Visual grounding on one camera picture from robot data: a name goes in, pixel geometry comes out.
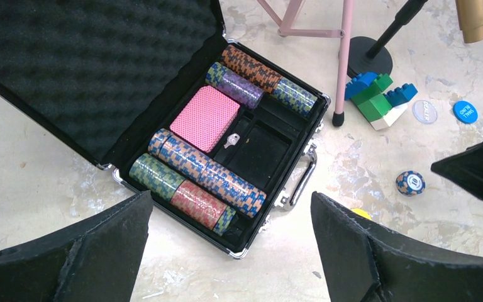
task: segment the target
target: white floor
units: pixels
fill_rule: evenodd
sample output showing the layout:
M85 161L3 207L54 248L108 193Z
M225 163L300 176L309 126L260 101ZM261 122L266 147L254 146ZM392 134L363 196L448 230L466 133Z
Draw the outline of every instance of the white floor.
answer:
M286 0L270 1L279 15ZM353 36L377 38L405 0L356 1ZM236 38L334 99L339 41L281 38L256 1L222 0L228 37ZM341 2L306 1L298 28L340 27ZM412 238L483 256L483 202L430 172L432 162L483 141L483 41L464 45L454 2L428 1L388 45L393 87L413 83L414 98L432 102L438 121L418 122L408 109L390 128L373 131L346 104L346 122L315 136L319 163L294 211L272 213L247 257L229 259L159 210L133 301L328 301L309 215L313 191ZM479 120L465 125L452 105L466 99ZM396 176L424 175L426 191L405 198ZM131 193L0 99L0 249L94 215Z

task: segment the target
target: black round base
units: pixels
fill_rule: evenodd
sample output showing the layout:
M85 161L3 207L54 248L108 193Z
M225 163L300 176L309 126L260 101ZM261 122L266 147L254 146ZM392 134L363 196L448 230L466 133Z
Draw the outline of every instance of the black round base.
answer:
M368 71L376 74L390 74L393 69L393 61L388 50L383 47L373 59L368 58L365 54L375 44L375 40L366 36L356 36L351 39L349 49L349 62L347 66L347 75L350 78L356 77L358 74L364 74Z
M344 121L345 121L345 112L342 112L340 114L334 112L334 115L332 116L332 125L334 127L341 127Z

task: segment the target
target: blue building block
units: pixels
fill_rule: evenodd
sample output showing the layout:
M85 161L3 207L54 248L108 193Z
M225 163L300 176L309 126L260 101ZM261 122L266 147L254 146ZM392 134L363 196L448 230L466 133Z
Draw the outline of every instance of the blue building block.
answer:
M402 87L395 88L395 90L388 91L387 94L384 94L384 97L388 100L392 107L396 107L410 102L410 100L417 93L418 90L414 84L405 84Z
M368 71L365 74L359 74L352 78L351 81L345 85L345 99L350 99L368 88L376 78L377 74L371 71Z

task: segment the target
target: toy building block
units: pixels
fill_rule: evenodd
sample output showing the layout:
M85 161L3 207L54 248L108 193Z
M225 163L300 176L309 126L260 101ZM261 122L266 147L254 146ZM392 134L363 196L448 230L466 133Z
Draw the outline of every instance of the toy building block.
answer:
M402 105L393 107L385 116L379 118L376 121L371 122L373 129L379 131L385 128L389 128L397 119L403 115L403 113L408 109L408 104L404 103Z
M358 105L358 109L369 122L376 121L385 116L392 106L382 93L370 98L368 101Z
M350 99L368 88L376 78L377 74L371 71L368 71L365 74L359 74L352 78L351 81L345 85L345 99Z
M355 105L359 106L360 104L366 102L368 99L375 97L376 95L382 93L390 87L393 83L393 80L387 74L378 75L376 79L373 80L371 85L364 89L362 92L358 93L354 96L351 100Z
M405 84L402 87L395 88L395 90L388 91L384 97L388 100L392 107L395 107L410 102L410 100L417 93L418 90L414 84Z

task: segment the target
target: green building block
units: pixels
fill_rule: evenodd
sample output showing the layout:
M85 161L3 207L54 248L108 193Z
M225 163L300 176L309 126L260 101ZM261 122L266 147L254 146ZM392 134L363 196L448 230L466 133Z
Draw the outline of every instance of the green building block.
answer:
M391 104L382 93L358 105L358 109L369 122L382 118L390 112L391 108Z
M379 74L379 76L368 88L355 95L351 100L353 103L355 103L355 105L360 106L360 104L366 102L367 100L383 93L386 89L388 89L388 87L390 87L392 83L393 80L388 74Z

